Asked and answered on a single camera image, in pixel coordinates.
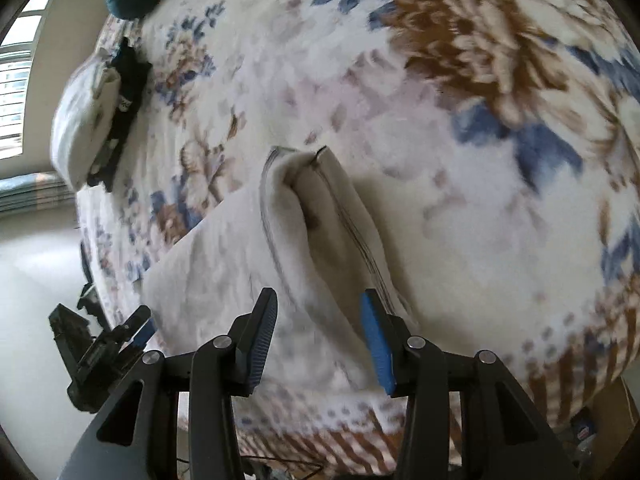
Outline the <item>beige long sleeve shirt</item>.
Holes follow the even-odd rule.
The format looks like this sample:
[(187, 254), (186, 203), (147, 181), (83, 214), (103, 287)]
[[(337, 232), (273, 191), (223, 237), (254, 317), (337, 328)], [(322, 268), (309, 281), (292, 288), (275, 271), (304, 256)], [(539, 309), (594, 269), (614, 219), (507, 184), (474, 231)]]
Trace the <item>beige long sleeve shirt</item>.
[(378, 229), (336, 156), (273, 148), (144, 274), (142, 301), (170, 356), (200, 348), (253, 309), (264, 288), (278, 313), (265, 376), (294, 390), (376, 387), (360, 322), (365, 290), (407, 322)]

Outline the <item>right grey striped curtain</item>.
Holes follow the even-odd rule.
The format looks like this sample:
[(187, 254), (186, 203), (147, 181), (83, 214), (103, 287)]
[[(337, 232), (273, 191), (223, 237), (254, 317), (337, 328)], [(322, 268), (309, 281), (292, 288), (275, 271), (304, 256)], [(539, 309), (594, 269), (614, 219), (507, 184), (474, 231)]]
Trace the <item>right grey striped curtain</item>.
[(75, 203), (75, 193), (55, 171), (22, 174), (0, 181), (0, 214), (26, 214)]

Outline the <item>brown cardboard box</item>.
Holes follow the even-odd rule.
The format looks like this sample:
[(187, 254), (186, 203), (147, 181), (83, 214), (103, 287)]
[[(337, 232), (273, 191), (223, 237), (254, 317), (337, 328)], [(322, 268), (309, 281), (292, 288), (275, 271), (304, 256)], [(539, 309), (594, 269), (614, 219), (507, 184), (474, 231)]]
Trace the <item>brown cardboard box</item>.
[(612, 462), (639, 421), (639, 410), (626, 380), (619, 377), (600, 391), (571, 420), (578, 439), (594, 434), (594, 457)]

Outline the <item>black folded garment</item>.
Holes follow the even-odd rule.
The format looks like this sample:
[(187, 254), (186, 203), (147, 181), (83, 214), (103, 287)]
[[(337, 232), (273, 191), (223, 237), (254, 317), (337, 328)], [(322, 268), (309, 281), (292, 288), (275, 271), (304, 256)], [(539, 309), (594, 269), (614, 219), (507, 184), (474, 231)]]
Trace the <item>black folded garment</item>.
[(107, 193), (113, 192), (117, 166), (140, 108), (152, 64), (139, 61), (136, 49), (124, 37), (111, 58), (110, 66), (120, 76), (120, 88), (111, 128), (89, 171), (87, 181), (90, 188), (103, 184)]

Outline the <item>barred window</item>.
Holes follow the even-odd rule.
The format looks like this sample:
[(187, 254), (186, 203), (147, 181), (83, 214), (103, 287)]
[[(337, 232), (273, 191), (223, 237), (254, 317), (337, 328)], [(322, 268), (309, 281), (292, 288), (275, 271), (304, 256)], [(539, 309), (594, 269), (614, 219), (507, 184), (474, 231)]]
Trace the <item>barred window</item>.
[(41, 22), (50, 0), (28, 0), (1, 43), (1, 158), (23, 153), (26, 94)]

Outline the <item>floral bed blanket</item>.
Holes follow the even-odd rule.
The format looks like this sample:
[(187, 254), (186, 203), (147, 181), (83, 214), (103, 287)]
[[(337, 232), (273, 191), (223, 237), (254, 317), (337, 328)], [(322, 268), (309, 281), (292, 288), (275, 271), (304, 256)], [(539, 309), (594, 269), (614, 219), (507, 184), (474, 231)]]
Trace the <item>floral bed blanket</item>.
[[(552, 427), (639, 354), (639, 49), (608, 0), (162, 0), (109, 18), (152, 64), (79, 223), (107, 318), (273, 148), (336, 156), (410, 330), (489, 349)], [(262, 378), (240, 450), (387, 474), (405, 403)]]

